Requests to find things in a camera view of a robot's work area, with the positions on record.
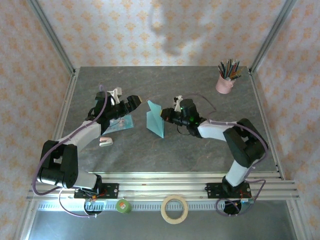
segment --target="pink pen cup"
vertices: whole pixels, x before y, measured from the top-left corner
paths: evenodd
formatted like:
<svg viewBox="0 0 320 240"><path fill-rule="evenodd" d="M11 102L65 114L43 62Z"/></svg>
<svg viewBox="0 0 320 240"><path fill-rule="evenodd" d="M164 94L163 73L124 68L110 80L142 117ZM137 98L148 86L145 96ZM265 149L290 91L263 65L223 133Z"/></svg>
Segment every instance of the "pink pen cup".
<svg viewBox="0 0 320 240"><path fill-rule="evenodd" d="M235 81L228 81L222 78L219 74L218 82L215 85L215 89L221 94L228 94L231 91L231 88L234 86Z"/></svg>

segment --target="gray marble tabletop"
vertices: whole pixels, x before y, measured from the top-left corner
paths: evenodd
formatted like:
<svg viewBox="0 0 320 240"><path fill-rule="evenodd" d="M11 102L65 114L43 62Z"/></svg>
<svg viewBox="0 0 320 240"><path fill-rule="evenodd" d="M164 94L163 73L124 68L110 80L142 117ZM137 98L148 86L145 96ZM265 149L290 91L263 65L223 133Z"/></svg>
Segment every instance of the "gray marble tabletop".
<svg viewBox="0 0 320 240"><path fill-rule="evenodd" d="M215 139L200 139L177 132L177 126L164 123L164 139L146 128L147 100L170 108L173 97L200 93L216 107L210 118L217 121L249 119L267 140L254 89L246 70L231 93L221 94L215 85L216 66L121 66L81 67L71 100L63 136L76 129L95 104L99 84L108 91L122 88L122 97L139 95L143 103L131 113L133 128L109 133L113 145L100 147L93 140L78 156L79 169L88 172L227 172L233 162L228 145ZM201 116L212 107L198 96L192 97ZM180 127L182 133L188 133ZM271 151L255 171L275 171Z"/></svg>

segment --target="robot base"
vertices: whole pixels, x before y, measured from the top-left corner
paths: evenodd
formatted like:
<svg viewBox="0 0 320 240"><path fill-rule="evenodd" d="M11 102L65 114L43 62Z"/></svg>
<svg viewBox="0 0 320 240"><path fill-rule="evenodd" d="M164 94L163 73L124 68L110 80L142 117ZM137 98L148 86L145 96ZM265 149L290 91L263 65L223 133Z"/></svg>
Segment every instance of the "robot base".
<svg viewBox="0 0 320 240"><path fill-rule="evenodd" d="M104 195L99 196L98 197L99 199L117 199L118 193L119 193L119 184L118 183L101 183L99 185L99 190L100 190L99 191L100 193L106 192ZM73 197L75 199L89 199L90 197L88 196L87 193L89 193L89 191L79 189L78 191L74 192Z"/></svg>
<svg viewBox="0 0 320 240"><path fill-rule="evenodd" d="M229 193L223 189L222 182L209 182L204 190L208 193L208 199L248 199L252 196L247 182L242 182L235 191Z"/></svg>

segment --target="teal paper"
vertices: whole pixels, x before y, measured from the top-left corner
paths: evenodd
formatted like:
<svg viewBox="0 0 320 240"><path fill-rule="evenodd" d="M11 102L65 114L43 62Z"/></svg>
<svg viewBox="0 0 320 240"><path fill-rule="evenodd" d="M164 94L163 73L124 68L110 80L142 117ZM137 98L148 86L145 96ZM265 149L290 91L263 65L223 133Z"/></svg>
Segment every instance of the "teal paper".
<svg viewBox="0 0 320 240"><path fill-rule="evenodd" d="M109 134L116 131L130 129L134 127L134 122L132 121L131 115L126 115L121 117L120 119L112 119L110 120L110 126L106 129L103 134Z"/></svg>
<svg viewBox="0 0 320 240"><path fill-rule="evenodd" d="M150 111L146 113L146 128L157 134L159 137L165 136L165 121L160 116L161 106L148 101Z"/></svg>

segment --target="patterned wall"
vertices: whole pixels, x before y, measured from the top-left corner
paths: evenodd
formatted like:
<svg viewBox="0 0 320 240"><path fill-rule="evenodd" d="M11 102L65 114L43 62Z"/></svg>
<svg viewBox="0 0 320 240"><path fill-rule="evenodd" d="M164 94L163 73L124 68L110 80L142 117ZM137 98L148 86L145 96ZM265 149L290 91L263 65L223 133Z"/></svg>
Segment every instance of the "patterned wall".
<svg viewBox="0 0 320 240"><path fill-rule="evenodd" d="M72 64L250 65L285 0L40 0Z"/></svg>
<svg viewBox="0 0 320 240"><path fill-rule="evenodd" d="M320 239L320 2L298 0L258 68L285 175L298 182Z"/></svg>
<svg viewBox="0 0 320 240"><path fill-rule="evenodd" d="M26 0L0 1L0 239L12 239L69 81Z"/></svg>

